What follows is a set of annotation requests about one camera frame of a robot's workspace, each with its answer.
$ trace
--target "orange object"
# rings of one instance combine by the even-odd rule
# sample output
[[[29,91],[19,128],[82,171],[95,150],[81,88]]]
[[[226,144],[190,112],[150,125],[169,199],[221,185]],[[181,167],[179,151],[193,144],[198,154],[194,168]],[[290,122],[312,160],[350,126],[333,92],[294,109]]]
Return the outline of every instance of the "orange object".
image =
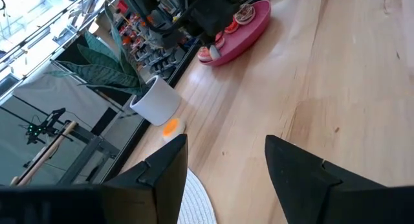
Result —
[[[171,119],[166,123],[162,130],[162,138],[164,141],[169,142],[181,133],[184,133],[185,128],[186,125],[179,118]]]
[[[233,17],[232,23],[228,27],[225,28],[224,32],[227,34],[231,34],[235,32],[238,28],[239,28],[239,24],[235,21]]]
[[[147,16],[147,20],[150,22],[150,23],[154,23],[153,22],[153,17],[152,16]],[[145,24],[145,21],[144,20],[142,20],[141,21],[141,25],[144,27],[146,24]]]
[[[175,132],[179,125],[179,120],[177,118],[174,118],[167,122],[166,126],[164,127],[164,130],[162,130],[162,136],[167,137],[170,136],[172,133]]]
[[[126,36],[126,37],[124,37],[123,38],[123,40],[122,40],[122,44],[123,45],[125,45],[125,44],[128,44],[128,43],[130,43],[131,42],[131,37],[129,37],[129,36]]]

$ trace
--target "white pot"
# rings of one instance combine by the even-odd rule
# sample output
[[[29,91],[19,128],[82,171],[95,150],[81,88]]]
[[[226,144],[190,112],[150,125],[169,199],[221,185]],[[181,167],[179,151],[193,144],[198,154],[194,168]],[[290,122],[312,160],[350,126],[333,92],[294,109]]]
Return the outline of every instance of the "white pot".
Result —
[[[160,126],[173,116],[180,105],[181,97],[158,75],[150,78],[147,84],[154,80],[153,86],[144,97],[137,102],[135,96],[129,107],[151,124]]]

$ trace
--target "green leaf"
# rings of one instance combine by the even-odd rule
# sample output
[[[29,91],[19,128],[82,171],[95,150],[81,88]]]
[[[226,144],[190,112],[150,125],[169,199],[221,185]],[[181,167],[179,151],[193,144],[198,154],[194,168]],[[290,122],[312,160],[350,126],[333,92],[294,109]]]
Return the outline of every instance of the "green leaf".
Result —
[[[118,84],[124,87],[140,86],[137,77],[126,75],[102,65],[76,65],[71,62],[59,63],[66,66],[70,71],[76,73],[80,78],[91,85]]]
[[[123,72],[118,62],[100,52],[96,52],[95,50],[89,49],[83,45],[78,45],[78,50],[92,65],[103,65],[108,68],[116,69],[119,72]]]
[[[134,67],[128,62],[124,53],[121,53],[120,62],[121,62],[122,69],[124,70],[124,73],[131,75],[131,76],[139,76],[138,71],[136,71]]]
[[[67,72],[67,71],[49,71],[45,72],[45,74],[51,75],[56,78],[63,78],[70,75],[76,75],[74,72]]]
[[[115,56],[114,52],[107,47],[104,43],[102,43],[100,40],[98,40],[92,33],[87,31],[85,34],[86,42],[90,49],[95,50],[96,52],[100,52],[115,61],[118,61],[119,59]]]
[[[90,88],[97,88],[97,87],[110,88],[110,89],[114,89],[117,91],[129,93],[132,95],[137,95],[137,97],[139,98],[143,97],[148,92],[148,89],[141,89],[140,87],[119,88],[119,87],[113,87],[111,85],[89,85],[89,84],[86,84],[86,86]]]
[[[112,35],[112,38],[115,40],[116,45],[120,49],[120,53],[122,53],[122,52],[125,51],[125,49],[122,46],[122,38],[119,35],[119,31],[114,26],[113,14],[112,14],[111,10],[109,9],[109,6],[107,6],[107,5],[104,6],[104,10],[105,10],[105,15],[108,17],[108,20],[109,20],[109,22],[111,24],[111,35]]]

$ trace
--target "light wood surface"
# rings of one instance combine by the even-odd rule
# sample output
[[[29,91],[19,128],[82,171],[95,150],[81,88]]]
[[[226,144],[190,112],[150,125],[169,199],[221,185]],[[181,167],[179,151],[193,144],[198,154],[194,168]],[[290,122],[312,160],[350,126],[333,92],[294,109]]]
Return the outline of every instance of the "light wood surface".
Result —
[[[250,50],[214,69],[193,60],[176,86],[189,167],[218,222],[286,222],[266,134],[384,185],[414,185],[414,0],[271,2]],[[124,170],[163,145],[161,129]]]

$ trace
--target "pink plate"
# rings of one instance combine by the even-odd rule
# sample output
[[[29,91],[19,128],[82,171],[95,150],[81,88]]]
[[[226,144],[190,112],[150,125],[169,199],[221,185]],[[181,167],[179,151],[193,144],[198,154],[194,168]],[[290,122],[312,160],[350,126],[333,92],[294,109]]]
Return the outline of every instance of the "pink plate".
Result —
[[[205,65],[219,66],[238,57],[249,48],[265,31],[270,21],[270,1],[258,1],[253,4],[256,16],[247,25],[239,25],[232,34],[224,34],[226,43],[220,49],[221,57],[210,62],[201,62]]]

